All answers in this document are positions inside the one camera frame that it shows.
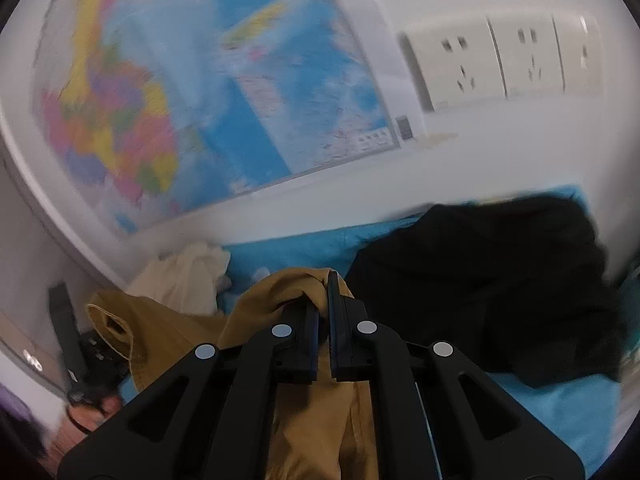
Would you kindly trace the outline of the person's left hand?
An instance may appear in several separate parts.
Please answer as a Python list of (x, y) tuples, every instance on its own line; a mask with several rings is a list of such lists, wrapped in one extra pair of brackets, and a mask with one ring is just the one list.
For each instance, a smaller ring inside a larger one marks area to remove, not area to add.
[(91, 434), (124, 406), (119, 394), (106, 396), (98, 404), (76, 403), (65, 408), (70, 423), (83, 434)]

